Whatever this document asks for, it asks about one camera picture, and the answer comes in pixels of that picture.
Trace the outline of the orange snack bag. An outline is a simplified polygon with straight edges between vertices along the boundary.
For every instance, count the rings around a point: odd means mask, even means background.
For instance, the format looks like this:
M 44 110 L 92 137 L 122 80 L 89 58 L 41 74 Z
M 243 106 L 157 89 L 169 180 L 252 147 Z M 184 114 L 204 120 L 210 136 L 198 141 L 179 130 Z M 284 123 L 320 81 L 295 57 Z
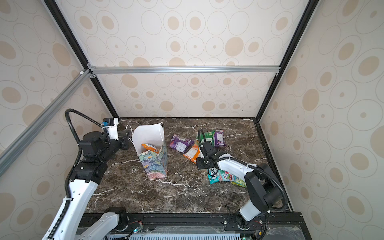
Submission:
M 184 157 L 189 159 L 194 164 L 197 163 L 197 158 L 200 156 L 200 148 L 198 145 L 194 144 L 185 154 Z
M 142 144 L 142 147 L 145 150 L 152 151 L 152 152 L 154 152 L 156 154 L 158 154 L 160 152 L 160 150 L 156 146 L 151 145 L 151 144 Z

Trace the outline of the small purple candy bag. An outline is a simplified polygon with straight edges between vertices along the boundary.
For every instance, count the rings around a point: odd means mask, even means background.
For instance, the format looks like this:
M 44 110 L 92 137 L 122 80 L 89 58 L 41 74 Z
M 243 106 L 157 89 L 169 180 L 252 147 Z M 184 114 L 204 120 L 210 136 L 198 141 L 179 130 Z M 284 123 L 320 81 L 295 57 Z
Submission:
M 188 138 L 182 138 L 179 135 L 173 135 L 170 141 L 170 148 L 185 154 L 187 150 L 194 145 L 195 141 L 188 139 Z

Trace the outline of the green snack bag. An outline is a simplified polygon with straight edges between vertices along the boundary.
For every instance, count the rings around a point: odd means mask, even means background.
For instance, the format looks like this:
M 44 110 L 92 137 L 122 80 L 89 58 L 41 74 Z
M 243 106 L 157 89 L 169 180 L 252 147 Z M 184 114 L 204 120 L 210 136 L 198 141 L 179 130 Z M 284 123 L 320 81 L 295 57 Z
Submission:
M 208 132 L 204 132 L 204 136 L 202 135 L 201 132 L 198 133 L 197 137 L 196 137 L 196 141 L 201 144 L 201 143 L 205 143 L 205 142 L 210 142 L 212 144 L 212 146 L 214 147 L 215 146 L 215 130 L 212 130 L 212 131 L 208 131 Z

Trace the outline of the white paper bag colourful print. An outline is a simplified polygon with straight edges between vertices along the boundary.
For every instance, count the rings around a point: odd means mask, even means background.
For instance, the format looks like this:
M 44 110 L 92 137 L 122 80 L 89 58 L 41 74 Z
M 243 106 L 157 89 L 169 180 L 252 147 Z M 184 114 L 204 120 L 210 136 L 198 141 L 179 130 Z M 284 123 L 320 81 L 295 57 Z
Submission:
M 133 131 L 132 142 L 148 178 L 165 179 L 168 173 L 168 153 L 163 123 L 138 126 Z M 160 152 L 156 154 L 145 150 L 142 144 L 154 145 Z

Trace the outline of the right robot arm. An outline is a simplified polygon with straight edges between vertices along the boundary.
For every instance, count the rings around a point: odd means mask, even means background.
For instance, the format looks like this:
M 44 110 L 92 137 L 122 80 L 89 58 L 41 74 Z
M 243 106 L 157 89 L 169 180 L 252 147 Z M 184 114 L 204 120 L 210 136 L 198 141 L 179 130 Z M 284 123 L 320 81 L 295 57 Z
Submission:
M 245 183 L 250 199 L 236 212 L 239 225 L 246 225 L 272 209 L 286 210 L 287 193 L 269 165 L 246 163 L 214 148 L 210 142 L 200 144 L 199 149 L 202 157 L 197 158 L 198 170 L 207 170 L 215 180 L 223 179 L 221 174 L 224 174 Z

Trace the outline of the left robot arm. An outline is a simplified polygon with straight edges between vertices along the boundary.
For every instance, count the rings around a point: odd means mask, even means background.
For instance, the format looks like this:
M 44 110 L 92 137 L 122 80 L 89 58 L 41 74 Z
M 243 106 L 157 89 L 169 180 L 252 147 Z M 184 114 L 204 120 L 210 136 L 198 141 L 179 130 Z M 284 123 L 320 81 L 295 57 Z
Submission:
M 44 240 L 73 240 L 86 210 L 86 206 L 108 168 L 107 161 L 119 150 L 133 146 L 132 133 L 118 132 L 118 139 L 108 139 L 106 133 L 90 132 L 84 135 L 79 146 L 84 160 L 69 174 L 69 197 L 63 199 L 61 212 L 43 237 Z

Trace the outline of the teal spring candy bag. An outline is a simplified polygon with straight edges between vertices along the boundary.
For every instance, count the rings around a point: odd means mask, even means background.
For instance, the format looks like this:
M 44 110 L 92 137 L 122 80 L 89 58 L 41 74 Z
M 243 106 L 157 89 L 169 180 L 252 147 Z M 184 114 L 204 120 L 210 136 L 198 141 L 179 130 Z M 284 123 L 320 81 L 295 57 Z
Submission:
M 233 182 L 235 180 L 235 177 L 229 172 L 216 168 L 208 169 L 208 177 L 211 185 L 217 182 Z

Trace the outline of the purple berries candy bag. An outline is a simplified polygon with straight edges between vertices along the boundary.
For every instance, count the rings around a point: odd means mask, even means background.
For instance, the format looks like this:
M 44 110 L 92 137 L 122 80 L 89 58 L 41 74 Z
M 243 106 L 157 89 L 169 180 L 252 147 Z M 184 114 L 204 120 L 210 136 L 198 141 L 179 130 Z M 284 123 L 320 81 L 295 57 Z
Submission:
M 214 133 L 214 145 L 215 147 L 222 148 L 226 147 L 227 144 L 224 140 L 224 130 L 215 130 Z

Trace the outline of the yellow green candy bag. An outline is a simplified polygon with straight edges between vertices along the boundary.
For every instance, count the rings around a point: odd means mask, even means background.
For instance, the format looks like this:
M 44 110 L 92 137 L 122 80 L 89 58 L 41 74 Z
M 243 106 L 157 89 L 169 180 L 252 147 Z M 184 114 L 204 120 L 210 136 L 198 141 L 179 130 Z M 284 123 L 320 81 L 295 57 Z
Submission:
M 236 176 L 234 176 L 233 181 L 231 183 L 234 185 L 243 187 L 243 188 L 247 187 L 245 181 L 241 180 L 240 178 L 238 178 Z

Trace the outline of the horizontal aluminium rail back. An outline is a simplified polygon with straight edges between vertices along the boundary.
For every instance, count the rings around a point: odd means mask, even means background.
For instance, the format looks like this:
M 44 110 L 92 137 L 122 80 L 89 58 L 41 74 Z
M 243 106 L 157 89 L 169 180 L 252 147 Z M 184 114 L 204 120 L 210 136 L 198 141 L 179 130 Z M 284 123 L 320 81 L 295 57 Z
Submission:
M 92 67 L 95 74 L 278 73 L 279 66 Z

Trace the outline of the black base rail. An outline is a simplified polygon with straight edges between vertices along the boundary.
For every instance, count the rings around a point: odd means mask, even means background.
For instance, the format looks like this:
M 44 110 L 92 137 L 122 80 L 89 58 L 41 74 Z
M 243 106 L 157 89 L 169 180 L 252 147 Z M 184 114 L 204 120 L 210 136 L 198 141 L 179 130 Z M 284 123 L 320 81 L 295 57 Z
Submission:
M 310 240 L 302 214 L 271 213 L 240 227 L 230 213 L 128 213 L 105 240 Z

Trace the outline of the aluminium rail left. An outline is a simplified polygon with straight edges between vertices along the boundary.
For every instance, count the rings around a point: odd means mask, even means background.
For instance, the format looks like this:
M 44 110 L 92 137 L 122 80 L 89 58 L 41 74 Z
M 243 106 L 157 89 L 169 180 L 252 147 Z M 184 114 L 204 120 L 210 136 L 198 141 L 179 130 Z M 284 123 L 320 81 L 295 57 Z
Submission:
M 3 175 L 26 147 L 34 140 L 48 122 L 59 112 L 83 82 L 90 78 L 91 71 L 83 70 L 38 117 L 1 154 L 1 175 Z

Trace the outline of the black vertical frame post left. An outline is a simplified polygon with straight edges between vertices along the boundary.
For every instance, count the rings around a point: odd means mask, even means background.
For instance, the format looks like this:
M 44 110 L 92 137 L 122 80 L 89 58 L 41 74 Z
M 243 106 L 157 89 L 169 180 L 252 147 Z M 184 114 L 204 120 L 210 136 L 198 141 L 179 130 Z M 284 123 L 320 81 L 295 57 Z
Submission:
M 69 26 L 67 20 L 65 19 L 63 13 L 61 12 L 59 5 L 56 1 L 49 1 L 44 0 L 43 3 L 48 8 L 48 11 L 52 15 L 53 19 L 55 20 L 56 24 L 58 25 L 59 29 L 61 30 L 62 34 L 64 35 L 65 39 L 67 40 L 68 44 L 70 45 L 72 51 L 74 52 L 76 58 L 79 60 L 81 66 L 85 70 L 89 70 L 91 72 L 91 82 L 93 86 L 95 87 L 96 91 L 98 92 L 99 96 L 101 97 L 103 103 L 107 107 L 109 113 L 114 118 L 120 119 L 116 109 L 114 108 L 110 98 L 107 96 L 107 93 L 102 86 L 101 82 L 99 81 L 96 74 L 93 73 L 93 70 L 91 69 L 91 64 L 88 61 L 88 58 L 86 57 L 82 47 L 80 46 L 77 38 L 75 37 L 71 27 Z

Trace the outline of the black vertical frame post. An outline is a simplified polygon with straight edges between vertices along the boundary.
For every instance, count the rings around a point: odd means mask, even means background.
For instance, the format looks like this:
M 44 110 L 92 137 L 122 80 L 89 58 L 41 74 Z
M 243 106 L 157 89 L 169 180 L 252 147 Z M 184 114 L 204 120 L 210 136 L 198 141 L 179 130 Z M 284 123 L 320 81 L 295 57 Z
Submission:
M 85 70 L 89 70 L 91 72 L 91 82 L 93 86 L 95 87 L 96 91 L 98 92 L 99 96 L 101 97 L 103 103 L 107 107 L 109 113 L 114 118 L 120 119 L 116 109 L 114 108 L 110 98 L 107 96 L 107 93 L 102 86 L 101 82 L 99 81 L 96 74 L 93 73 L 93 70 L 91 69 L 91 64 L 88 61 L 88 58 L 86 57 L 82 47 L 80 46 L 77 38 L 75 37 L 71 27 L 69 26 L 67 20 L 65 19 L 63 13 L 61 12 L 59 5 L 56 1 L 49 1 L 44 0 L 43 3 L 48 8 L 48 11 L 52 15 L 53 19 L 55 20 L 56 24 L 58 25 L 59 29 L 61 30 L 62 34 L 64 35 L 65 39 L 67 40 L 68 44 L 70 45 L 72 51 L 74 52 L 76 58 L 79 60 L 81 66 Z
M 256 122 L 260 122 L 264 112 L 266 111 L 266 108 L 272 99 L 272 96 L 283 76 L 283 74 L 286 71 L 286 68 L 288 67 L 288 64 L 291 61 L 291 58 L 304 34 L 304 31 L 306 30 L 307 25 L 309 24 L 311 17 L 316 10 L 316 7 L 318 6 L 319 0 L 310 0 L 308 1 L 308 4 L 303 12 L 302 17 L 299 20 L 299 23 L 297 25 L 297 28 L 293 34 L 293 37 L 291 41 L 288 44 L 288 47 L 286 49 L 286 52 L 283 56 L 283 59 L 280 63 L 280 70 L 277 73 L 277 75 L 273 78 L 273 81 L 267 91 L 267 94 L 262 102 L 261 108 L 256 116 Z

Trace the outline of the black vertical frame post right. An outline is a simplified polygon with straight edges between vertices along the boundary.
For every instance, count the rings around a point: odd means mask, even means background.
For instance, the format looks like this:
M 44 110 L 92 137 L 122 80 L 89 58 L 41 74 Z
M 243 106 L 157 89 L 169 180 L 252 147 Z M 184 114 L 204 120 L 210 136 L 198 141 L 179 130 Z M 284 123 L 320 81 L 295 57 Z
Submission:
M 288 67 L 288 64 L 291 61 L 291 58 L 304 34 L 304 31 L 306 30 L 307 25 L 309 24 L 311 17 L 316 10 L 316 7 L 318 6 L 319 0 L 310 0 L 308 1 L 308 4 L 303 12 L 302 17 L 299 20 L 299 23 L 297 25 L 297 28 L 293 34 L 293 37 L 291 41 L 288 44 L 288 47 L 286 49 L 286 52 L 283 56 L 283 59 L 280 63 L 280 70 L 277 73 L 277 75 L 273 78 L 273 81 L 267 91 L 267 94 L 262 102 L 261 108 L 256 116 L 256 122 L 260 122 L 264 112 L 266 111 L 266 108 L 272 99 L 272 96 L 283 76 L 283 74 L 286 71 L 286 68 Z

